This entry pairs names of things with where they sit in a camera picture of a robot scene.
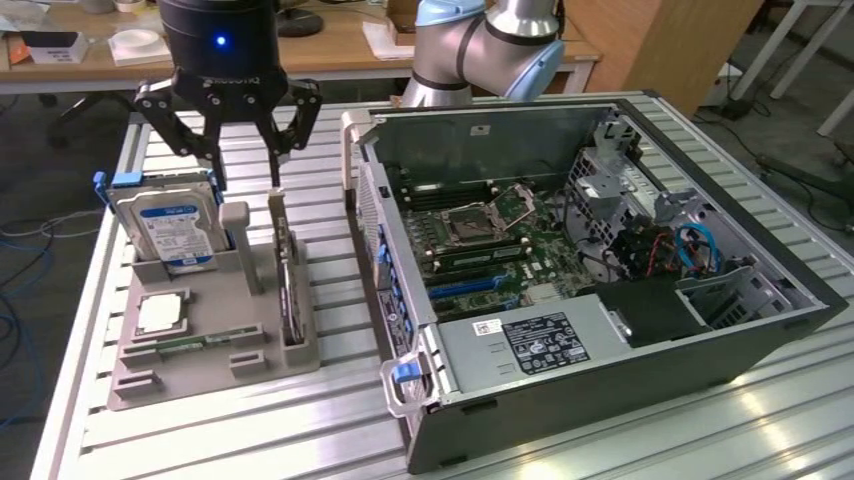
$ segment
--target blue cable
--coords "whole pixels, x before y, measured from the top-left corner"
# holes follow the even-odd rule
[[[42,253],[44,255],[44,262],[43,262],[42,271],[30,280],[27,280],[22,285],[19,285],[14,289],[11,289],[7,292],[4,292],[4,295],[7,296],[7,298],[12,298],[12,297],[16,297],[18,295],[20,295],[22,293],[24,293],[24,291],[28,288],[31,288],[44,278],[44,276],[48,274],[48,272],[51,271],[51,267],[54,266],[54,253],[47,248],[24,247],[22,245],[16,245],[16,244],[6,242],[3,240],[0,240],[0,246],[8,247],[12,250],[19,250],[22,252],[39,252],[39,253]]]
[[[30,397],[30,400],[24,404],[24,406],[15,412],[15,414],[6,419],[3,423],[0,423],[0,432],[3,429],[8,427],[18,418],[27,416],[31,411],[39,406],[39,401],[44,396],[44,376],[42,373],[42,360],[39,359],[39,355],[36,353],[36,347],[32,342],[32,337],[30,335],[30,329],[18,318],[0,314],[0,319],[3,319],[10,325],[15,325],[19,331],[22,332],[22,340],[24,343],[24,348],[27,349],[27,353],[30,353],[30,358],[32,360],[34,369],[36,371],[36,390]]]
[[[711,230],[709,230],[706,228],[705,225],[701,225],[699,223],[686,223],[683,225],[681,225],[677,228],[675,231],[675,244],[677,244],[677,249],[679,251],[679,258],[682,259],[682,263],[685,263],[685,265],[689,268],[694,268],[694,262],[691,262],[691,258],[689,257],[689,254],[685,252],[685,240],[682,240],[682,230],[697,230],[705,237],[706,237],[706,241],[709,242],[709,255],[711,256],[711,261],[713,261],[713,265],[714,265],[714,271],[719,272],[721,271],[721,251],[718,250],[718,247],[715,246],[715,237],[711,234]]]

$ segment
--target wooden table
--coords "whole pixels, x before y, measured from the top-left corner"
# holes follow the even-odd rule
[[[323,17],[326,28],[304,38],[279,39],[280,61],[288,75],[315,80],[410,76],[413,61],[378,60],[362,33],[363,22],[385,21],[382,7],[367,4],[331,6],[312,2],[302,8]],[[8,70],[0,70],[0,94],[132,90],[140,80],[171,75],[171,62],[128,67],[114,65],[107,38],[116,32],[116,27],[134,22],[132,14],[88,15],[76,5],[54,5],[48,16],[62,29],[80,31],[95,39],[86,59],[79,65],[36,65],[30,60],[12,65]],[[599,52],[582,40],[571,26],[565,40],[567,48],[561,71],[570,72],[570,75],[563,91],[581,92]]]

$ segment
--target blue pcie slot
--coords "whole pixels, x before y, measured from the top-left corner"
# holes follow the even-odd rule
[[[506,275],[497,275],[493,278],[473,280],[471,282],[466,282],[459,285],[437,287],[430,289],[427,295],[431,299],[437,299],[465,295],[467,293],[483,292],[486,290],[495,290],[505,281],[505,277]]]

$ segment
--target floor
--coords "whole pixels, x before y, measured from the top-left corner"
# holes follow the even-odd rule
[[[758,34],[743,39],[734,53],[738,64],[750,63],[766,38],[768,34]],[[789,56],[794,48],[794,43],[784,45],[766,68],[766,75],[774,70],[776,62]],[[816,134],[816,129],[853,86],[854,72],[816,57],[785,99],[770,101],[765,94],[758,96],[772,109],[772,117],[764,118],[753,114],[727,125],[757,153],[797,164],[829,179],[840,178],[844,170],[834,167],[833,163],[841,155],[832,141]],[[327,103],[382,100],[394,91],[394,83],[338,83],[324,85],[323,90]],[[0,226],[14,220],[54,218],[100,206],[92,193],[91,178],[98,170],[110,172],[114,167],[127,112],[112,104],[99,105],[68,126],[71,146],[56,151],[46,144],[44,128],[60,108],[67,108],[76,99],[78,95],[60,95],[59,106],[46,109],[35,96],[22,96],[18,104],[0,115]],[[0,97],[0,105],[11,102],[12,98]],[[709,111],[701,112],[701,115],[706,119],[717,118]],[[742,149],[733,134],[719,125],[703,125],[702,128],[733,156],[755,168],[751,155]],[[837,137],[854,142],[854,118],[848,118],[842,123],[837,129]],[[806,195],[801,188],[780,176],[770,177],[769,183],[805,211]],[[828,223],[842,224],[849,215],[846,206],[825,195],[817,193],[816,196],[816,215]],[[36,225],[38,223],[27,223],[3,228],[16,228],[20,231]],[[58,233],[72,233],[96,226],[98,218],[84,217],[58,228]],[[828,233],[849,251],[854,251],[854,240],[850,237],[833,231]],[[35,236],[10,241],[42,248],[47,238]],[[40,420],[47,414],[94,242],[94,235],[56,239],[51,248],[52,269],[34,287],[12,299],[19,317],[32,332],[35,351],[44,372],[44,400],[26,413],[24,422],[0,429],[3,479],[27,478],[32,467],[43,429]],[[0,279],[6,279],[32,255],[32,252],[0,247]],[[0,343],[0,359],[8,354],[8,345],[10,342]],[[27,403],[36,383],[34,362],[22,349],[15,362],[0,370],[0,423]]]

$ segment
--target table leg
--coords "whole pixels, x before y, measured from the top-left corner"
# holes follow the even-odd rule
[[[822,25],[822,27],[818,29],[818,32],[816,32],[816,35],[813,35],[810,43],[801,52],[801,55],[798,55],[796,62],[792,64],[792,67],[789,67],[789,70],[786,71],[786,75],[784,75],[784,78],[781,79],[777,87],[774,88],[774,91],[772,92],[772,98],[778,99],[786,93],[786,89],[801,74],[801,71],[804,70],[804,67],[806,67],[806,64],[813,58],[813,55],[818,51],[820,47],[825,44],[825,41],[828,40],[828,37],[830,36],[833,31],[840,26],[840,22],[852,9],[852,4],[853,2],[848,2],[846,5],[842,5],[837,9],[836,13],[828,19],[828,22],[825,22],[825,25]]]
[[[789,34],[792,27],[798,21],[798,18],[801,18],[801,15],[804,14],[805,9],[806,9],[806,2],[796,1],[796,4],[789,9],[789,13],[784,18],[784,21],[780,22],[780,26],[777,27],[777,30],[774,30],[774,34],[772,35],[772,38],[769,38],[769,41],[766,42],[765,47],[762,47],[762,51],[760,52],[760,55],[757,55],[757,59],[750,64],[750,68],[747,69],[745,76],[738,82],[738,85],[735,85],[735,90],[733,91],[733,98],[735,100],[741,99],[745,96],[745,93],[747,93],[747,90],[750,89],[750,85],[753,85],[753,81],[760,76],[760,72],[762,72],[762,68],[765,68],[765,64],[769,62],[772,55],[777,51],[777,47],[780,47],[780,44],[784,42],[784,39],[786,38],[786,35]]]
[[[587,88],[587,80],[593,72],[594,62],[577,62],[575,68],[569,72],[566,84],[563,85],[563,93],[582,93]]]
[[[840,122],[848,116],[848,114],[852,113],[852,110],[854,110],[854,90],[852,90],[849,96],[845,97],[845,100],[842,100],[842,104],[837,107],[837,109],[828,117],[828,120],[825,120],[825,123],[822,123],[822,126],[818,128],[818,134],[821,136],[830,136],[834,128],[837,128],[837,125],[840,125]]]

